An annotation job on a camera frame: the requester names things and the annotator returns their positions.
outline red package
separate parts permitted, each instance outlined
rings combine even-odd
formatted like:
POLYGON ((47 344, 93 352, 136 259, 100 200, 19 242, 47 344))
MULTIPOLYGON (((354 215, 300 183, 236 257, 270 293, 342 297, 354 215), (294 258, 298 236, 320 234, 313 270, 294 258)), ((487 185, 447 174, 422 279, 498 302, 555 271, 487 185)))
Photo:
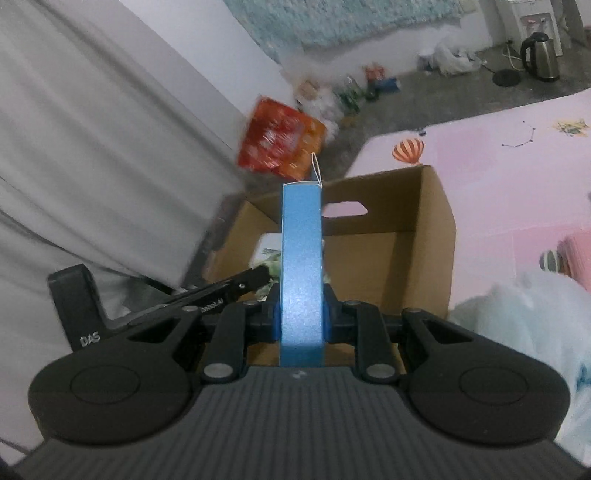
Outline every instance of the red package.
POLYGON ((271 171, 289 180, 305 180, 311 154, 320 151, 325 131, 320 121, 262 98, 242 141, 238 165, 252 171, 271 171))
POLYGON ((365 70, 365 78, 368 82, 380 82, 386 78, 386 69, 382 67, 379 63, 372 63, 366 67, 363 67, 365 70))

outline blue box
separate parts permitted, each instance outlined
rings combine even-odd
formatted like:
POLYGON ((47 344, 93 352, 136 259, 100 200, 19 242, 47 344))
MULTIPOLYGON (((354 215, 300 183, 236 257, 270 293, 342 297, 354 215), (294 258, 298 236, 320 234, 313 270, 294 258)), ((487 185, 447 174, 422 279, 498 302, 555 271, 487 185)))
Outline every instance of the blue box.
POLYGON ((324 364, 321 192, 317 181, 283 186, 282 367, 324 364))

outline stainless steel kettle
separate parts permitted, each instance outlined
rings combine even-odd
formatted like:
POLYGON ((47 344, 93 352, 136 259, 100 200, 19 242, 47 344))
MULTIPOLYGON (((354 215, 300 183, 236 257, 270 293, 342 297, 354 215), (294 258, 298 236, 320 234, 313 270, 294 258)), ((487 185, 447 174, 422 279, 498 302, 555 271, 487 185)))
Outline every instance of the stainless steel kettle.
POLYGON ((526 71, 543 82, 555 82, 560 78, 554 40, 542 32, 535 32, 521 44, 521 61, 526 71))

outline gray floor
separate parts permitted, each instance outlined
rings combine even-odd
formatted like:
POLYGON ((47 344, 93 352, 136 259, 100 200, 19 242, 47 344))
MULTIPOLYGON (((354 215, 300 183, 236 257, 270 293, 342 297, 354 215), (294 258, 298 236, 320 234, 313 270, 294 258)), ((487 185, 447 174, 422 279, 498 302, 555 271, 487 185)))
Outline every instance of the gray floor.
MULTIPOLYGON (((491 70, 510 68, 501 47, 480 54, 491 70)), ((401 91, 366 103, 354 126, 341 130, 320 154, 323 177, 342 178, 368 139, 390 132, 420 129, 460 118, 506 110, 580 92, 591 86, 591 50, 573 46, 559 58, 561 79, 544 83, 522 73, 516 87, 492 83, 492 73, 445 78, 435 72, 414 72, 400 77, 401 91)))

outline white fabric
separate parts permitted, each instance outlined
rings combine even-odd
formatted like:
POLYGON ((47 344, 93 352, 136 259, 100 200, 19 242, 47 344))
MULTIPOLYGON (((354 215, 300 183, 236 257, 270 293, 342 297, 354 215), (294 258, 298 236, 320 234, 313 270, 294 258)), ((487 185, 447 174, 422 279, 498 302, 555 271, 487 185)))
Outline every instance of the white fabric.
POLYGON ((451 322, 540 360, 569 386, 570 408, 556 442, 590 466, 591 295, 572 278, 532 271, 459 304, 451 322))
POLYGON ((28 385, 70 351, 47 275, 87 263, 111 315, 126 275, 176 286, 242 185, 166 92, 65 12, 0 0, 0 437, 26 447, 41 439, 28 385))

